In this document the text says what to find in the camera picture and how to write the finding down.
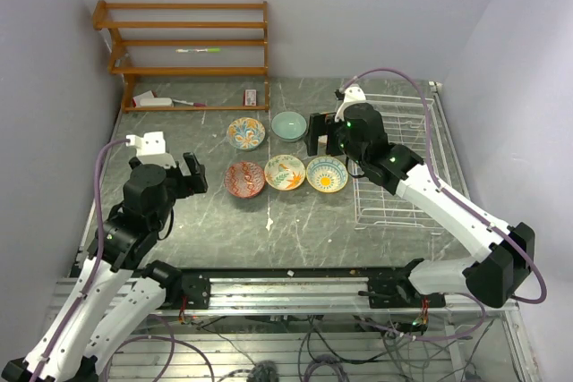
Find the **yellow sun blue rim bowl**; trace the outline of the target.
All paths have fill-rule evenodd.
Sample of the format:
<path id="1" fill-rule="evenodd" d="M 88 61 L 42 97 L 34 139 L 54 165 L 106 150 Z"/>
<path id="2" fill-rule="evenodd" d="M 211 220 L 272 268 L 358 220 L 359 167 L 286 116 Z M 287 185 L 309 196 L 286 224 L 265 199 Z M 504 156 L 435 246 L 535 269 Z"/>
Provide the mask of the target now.
<path id="1" fill-rule="evenodd" d="M 306 167 L 306 180 L 317 191 L 341 191 L 349 178 L 345 165 L 334 157 L 316 157 Z"/>

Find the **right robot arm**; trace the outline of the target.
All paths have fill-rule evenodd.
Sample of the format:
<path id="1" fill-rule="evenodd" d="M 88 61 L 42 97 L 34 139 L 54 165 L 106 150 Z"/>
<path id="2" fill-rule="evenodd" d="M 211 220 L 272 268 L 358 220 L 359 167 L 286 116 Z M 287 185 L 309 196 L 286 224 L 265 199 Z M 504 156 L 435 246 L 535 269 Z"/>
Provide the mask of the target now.
<path id="1" fill-rule="evenodd" d="M 525 223 L 508 225 L 438 178 L 429 158 L 389 141 L 379 111 L 354 103 L 342 116 L 315 113 L 304 138 L 307 152 L 318 152 L 326 137 L 326 152 L 355 163 L 370 183 L 421 209 L 468 251 L 466 259 L 428 261 L 406 266 L 406 278 L 396 282 L 396 299 L 415 306 L 425 295 L 466 293 L 480 303 L 500 308 L 533 269 L 535 233 Z"/>

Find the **red patterned bowl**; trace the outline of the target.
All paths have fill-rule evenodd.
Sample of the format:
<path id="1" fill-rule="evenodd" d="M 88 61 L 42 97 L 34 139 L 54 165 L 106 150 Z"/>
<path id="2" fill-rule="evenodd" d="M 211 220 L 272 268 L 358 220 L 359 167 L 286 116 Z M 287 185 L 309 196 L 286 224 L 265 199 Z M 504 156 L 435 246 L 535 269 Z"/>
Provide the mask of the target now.
<path id="1" fill-rule="evenodd" d="M 224 177 L 224 186 L 227 191 L 240 199 L 249 199 L 259 195 L 265 184 L 262 168 L 249 161 L 231 165 Z"/>

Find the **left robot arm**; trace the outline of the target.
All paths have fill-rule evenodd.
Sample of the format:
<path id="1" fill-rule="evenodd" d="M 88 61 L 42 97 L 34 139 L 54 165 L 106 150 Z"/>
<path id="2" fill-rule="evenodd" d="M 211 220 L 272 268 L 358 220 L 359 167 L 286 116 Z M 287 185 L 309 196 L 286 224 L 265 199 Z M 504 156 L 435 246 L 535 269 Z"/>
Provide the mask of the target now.
<path id="1" fill-rule="evenodd" d="M 183 273 L 162 261 L 141 270 L 140 279 L 115 307 L 122 286 L 173 225 L 175 202 L 207 191 L 205 167 L 184 154 L 190 173 L 178 165 L 130 161 L 123 200 L 98 226 L 73 291 L 48 331 L 24 357 L 8 361 L 6 381 L 96 381 L 126 337 L 153 311 L 172 308 L 184 295 Z"/>

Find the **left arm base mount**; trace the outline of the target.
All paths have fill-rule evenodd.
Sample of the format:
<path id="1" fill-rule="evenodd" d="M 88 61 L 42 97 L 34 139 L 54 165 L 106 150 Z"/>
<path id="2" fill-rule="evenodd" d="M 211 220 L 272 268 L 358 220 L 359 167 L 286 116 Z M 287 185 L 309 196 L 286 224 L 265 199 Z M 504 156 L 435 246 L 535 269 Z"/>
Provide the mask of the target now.
<path id="1" fill-rule="evenodd" d="M 202 275 L 183 272 L 170 282 L 165 304 L 169 309 L 205 310 L 210 305 L 211 282 Z"/>

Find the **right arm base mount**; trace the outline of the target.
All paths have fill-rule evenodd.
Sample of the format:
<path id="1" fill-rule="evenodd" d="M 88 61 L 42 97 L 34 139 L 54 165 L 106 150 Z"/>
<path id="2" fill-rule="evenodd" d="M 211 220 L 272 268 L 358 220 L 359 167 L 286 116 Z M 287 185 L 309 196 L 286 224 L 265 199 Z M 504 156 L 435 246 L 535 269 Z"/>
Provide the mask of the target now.
<path id="1" fill-rule="evenodd" d="M 363 270 L 368 280 L 358 291 L 365 297 L 371 309 L 422 308 L 428 301 L 430 309 L 444 308 L 445 296 L 442 293 L 421 294 L 408 280 L 413 269 L 423 260 L 415 259 L 404 267 L 371 267 Z"/>

